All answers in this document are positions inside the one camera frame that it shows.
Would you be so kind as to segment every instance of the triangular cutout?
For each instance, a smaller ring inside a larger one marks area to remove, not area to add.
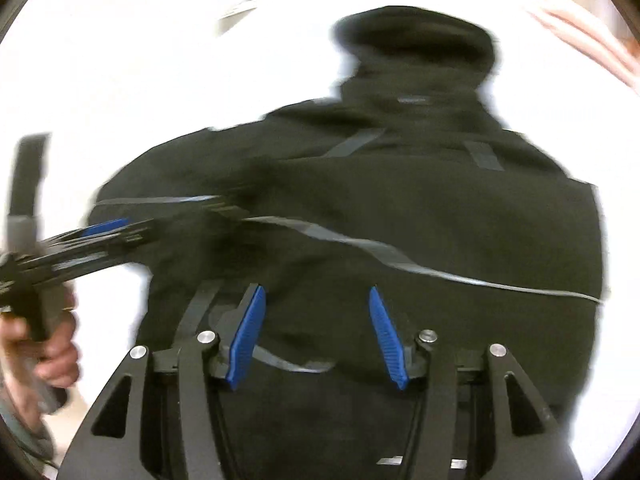
[[[124,376],[114,389],[96,419],[91,432],[95,436],[123,438],[127,428],[127,409],[131,391],[131,376]]]
[[[504,378],[509,397],[509,412],[511,414],[511,431],[514,436],[528,436],[544,433],[542,421],[538,417],[533,405],[527,399],[515,375],[507,374]]]

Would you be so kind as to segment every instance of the black jacket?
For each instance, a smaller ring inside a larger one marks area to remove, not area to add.
[[[335,33],[359,60],[341,102],[302,102],[157,146],[105,184],[89,216],[174,217],[164,242],[138,255],[153,272],[139,343],[167,348],[198,286],[222,277],[265,286],[261,346],[299,364],[337,362],[320,375],[255,362],[222,397],[248,479],[397,474],[376,462],[402,455],[415,395],[386,374],[367,311],[373,285],[441,340],[507,346],[564,421],[593,346],[597,302],[588,298],[425,276],[272,224],[246,222],[221,240],[198,202],[114,203],[228,192],[252,216],[383,242],[415,268],[599,298],[593,190],[480,104],[476,89],[495,62],[489,35],[413,7],[349,16]],[[239,184],[251,191],[234,191]]]

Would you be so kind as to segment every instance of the silver screw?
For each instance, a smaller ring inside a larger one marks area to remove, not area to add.
[[[433,330],[420,330],[418,339],[423,343],[435,343],[438,340],[438,334]]]
[[[141,357],[144,357],[146,354],[146,348],[143,346],[134,346],[131,349],[131,352],[129,352],[129,355],[131,356],[132,359],[140,359]]]
[[[489,352],[496,357],[504,357],[507,355],[507,349],[502,346],[500,343],[494,343],[489,346]]]
[[[204,332],[200,332],[198,334],[198,341],[203,344],[211,343],[216,339],[216,333],[211,330],[205,330]]]

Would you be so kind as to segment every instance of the blue gripper pad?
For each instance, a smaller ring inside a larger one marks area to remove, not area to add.
[[[380,297],[377,288],[372,287],[369,293],[369,315],[373,328],[378,337],[378,345],[385,360],[386,370],[391,380],[404,390],[409,384],[409,375],[404,366],[404,349],[396,327],[394,326],[385,304]]]
[[[120,229],[127,225],[129,221],[126,218],[118,218],[117,220],[111,220],[103,224],[90,225],[87,229],[82,231],[82,236],[94,236],[108,233],[114,229]]]
[[[226,373],[225,381],[232,390],[235,390],[246,377],[265,312],[266,293],[259,286],[238,326],[236,336],[229,346],[229,370]]]

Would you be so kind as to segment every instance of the white background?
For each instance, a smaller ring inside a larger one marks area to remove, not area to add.
[[[73,229],[100,184],[146,149],[335,94],[334,82],[350,69],[330,39],[339,18],[391,4],[477,23],[492,33],[500,57],[484,89],[494,113],[575,178],[598,186],[611,293],[572,441],[592,478],[640,399],[638,95],[511,0],[265,0],[217,39],[216,20],[234,3],[29,0],[0,44],[0,194],[6,196],[17,139],[52,131],[43,235]],[[120,267],[76,286],[79,388],[91,403],[129,349],[146,275]]]

